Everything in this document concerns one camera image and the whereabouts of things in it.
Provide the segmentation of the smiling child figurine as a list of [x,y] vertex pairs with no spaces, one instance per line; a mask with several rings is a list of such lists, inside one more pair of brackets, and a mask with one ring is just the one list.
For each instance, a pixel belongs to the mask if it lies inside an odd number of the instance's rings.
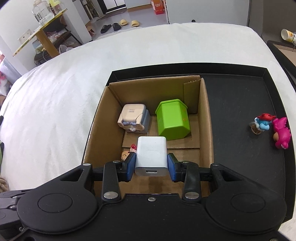
[[121,161],[124,161],[130,153],[136,153],[136,152],[137,152],[137,145],[131,144],[129,149],[126,149],[121,153]]

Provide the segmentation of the white USB wall charger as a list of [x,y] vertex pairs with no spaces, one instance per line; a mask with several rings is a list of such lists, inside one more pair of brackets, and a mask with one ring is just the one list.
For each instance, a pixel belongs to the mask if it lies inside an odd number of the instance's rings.
[[138,176],[166,176],[168,174],[165,137],[141,136],[137,139],[135,173]]

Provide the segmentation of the green hexagonal tin box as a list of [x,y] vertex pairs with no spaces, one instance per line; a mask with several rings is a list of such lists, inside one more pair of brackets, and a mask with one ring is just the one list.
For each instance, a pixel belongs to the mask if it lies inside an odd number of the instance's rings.
[[158,135],[167,141],[185,138],[191,132],[187,109],[180,99],[161,101],[155,111]]

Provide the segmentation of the brown cardboard box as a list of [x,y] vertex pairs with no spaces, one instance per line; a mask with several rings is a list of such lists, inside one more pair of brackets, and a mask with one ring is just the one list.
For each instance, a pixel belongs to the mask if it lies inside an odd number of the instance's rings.
[[211,114],[205,81],[198,75],[142,78],[110,83],[103,91],[87,140],[83,161],[94,168],[118,161],[137,143],[138,133],[128,133],[117,121],[126,104],[144,104],[151,115],[148,136],[158,135],[156,109],[160,102],[179,99],[187,106],[191,132],[166,143],[179,161],[208,168],[214,162]]

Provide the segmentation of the beige block-head figurine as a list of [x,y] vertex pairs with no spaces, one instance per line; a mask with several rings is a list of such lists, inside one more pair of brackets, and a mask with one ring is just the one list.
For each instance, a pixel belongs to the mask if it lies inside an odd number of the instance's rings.
[[147,133],[150,117],[149,110],[144,104],[126,104],[117,124],[129,133]]

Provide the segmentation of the black shallow tray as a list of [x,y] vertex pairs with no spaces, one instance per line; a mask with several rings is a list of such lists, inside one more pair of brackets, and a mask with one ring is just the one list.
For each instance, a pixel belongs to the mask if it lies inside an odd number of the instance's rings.
[[295,152],[275,147],[273,131],[256,135],[249,123],[262,113],[286,115],[274,81],[265,68],[218,63],[182,63],[123,69],[108,76],[110,83],[173,76],[202,77],[206,84],[212,123],[214,163],[280,194],[286,201],[286,220],[295,206]]

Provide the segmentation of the blue figurine with red hat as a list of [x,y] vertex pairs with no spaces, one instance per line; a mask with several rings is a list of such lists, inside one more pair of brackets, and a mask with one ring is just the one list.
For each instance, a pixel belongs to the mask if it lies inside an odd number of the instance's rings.
[[268,131],[270,124],[276,118],[275,115],[269,113],[263,113],[254,118],[254,121],[249,124],[252,132],[256,135],[260,135],[264,131]]

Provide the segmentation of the pink dinosaur toy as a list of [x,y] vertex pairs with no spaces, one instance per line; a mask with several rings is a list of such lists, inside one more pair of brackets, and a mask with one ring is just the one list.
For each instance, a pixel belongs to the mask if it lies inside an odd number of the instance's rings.
[[273,140],[275,141],[275,146],[278,149],[286,150],[292,137],[290,129],[287,127],[287,117],[275,118],[272,124],[274,131]]

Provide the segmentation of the black slipper pair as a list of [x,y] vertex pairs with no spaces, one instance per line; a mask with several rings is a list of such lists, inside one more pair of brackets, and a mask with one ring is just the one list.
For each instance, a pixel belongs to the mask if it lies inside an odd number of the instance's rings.
[[121,25],[119,23],[113,23],[112,25],[103,25],[100,30],[101,34],[107,33],[110,29],[113,29],[114,32],[117,32],[121,29]]

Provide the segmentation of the beige slipper pair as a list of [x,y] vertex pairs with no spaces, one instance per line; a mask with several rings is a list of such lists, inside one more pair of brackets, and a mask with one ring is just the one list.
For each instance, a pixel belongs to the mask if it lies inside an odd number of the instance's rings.
[[122,20],[119,21],[119,24],[122,27],[130,24],[130,26],[132,28],[136,28],[136,27],[139,27],[140,26],[140,22],[137,21],[137,20],[132,20],[131,22],[128,22],[127,20],[122,19]]

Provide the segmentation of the wooden side table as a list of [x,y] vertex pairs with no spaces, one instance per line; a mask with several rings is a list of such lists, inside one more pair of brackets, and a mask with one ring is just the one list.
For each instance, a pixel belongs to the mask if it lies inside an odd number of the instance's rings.
[[67,9],[61,10],[59,13],[57,13],[57,15],[55,15],[53,18],[44,23],[44,25],[36,28],[36,30],[34,30],[34,32],[25,40],[25,42],[21,44],[18,49],[16,49],[16,51],[13,54],[13,57],[15,57],[25,47],[25,45],[27,45],[34,37],[36,37],[39,40],[39,42],[41,43],[43,48],[48,52],[51,58],[58,56],[60,53],[44,32],[44,28],[48,27],[49,24],[58,19],[60,16],[63,16],[63,14],[66,11]]

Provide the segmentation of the orange cardboard box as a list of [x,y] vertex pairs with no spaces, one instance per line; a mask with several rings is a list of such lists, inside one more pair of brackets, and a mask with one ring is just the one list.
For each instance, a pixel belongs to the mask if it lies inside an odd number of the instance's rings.
[[151,0],[151,5],[156,15],[165,13],[163,0]]

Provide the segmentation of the white yellow paper cup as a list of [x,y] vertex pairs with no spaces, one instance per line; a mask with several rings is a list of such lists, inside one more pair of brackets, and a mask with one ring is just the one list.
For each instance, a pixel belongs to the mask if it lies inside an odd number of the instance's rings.
[[282,29],[281,32],[281,37],[283,40],[292,43],[293,45],[296,45],[296,34],[287,30],[287,29]]

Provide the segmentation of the glass jar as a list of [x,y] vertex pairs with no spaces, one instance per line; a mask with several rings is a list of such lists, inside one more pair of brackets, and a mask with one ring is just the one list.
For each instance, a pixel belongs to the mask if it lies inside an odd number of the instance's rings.
[[35,0],[33,3],[32,14],[40,24],[43,26],[46,22],[54,17],[49,4],[46,1]]

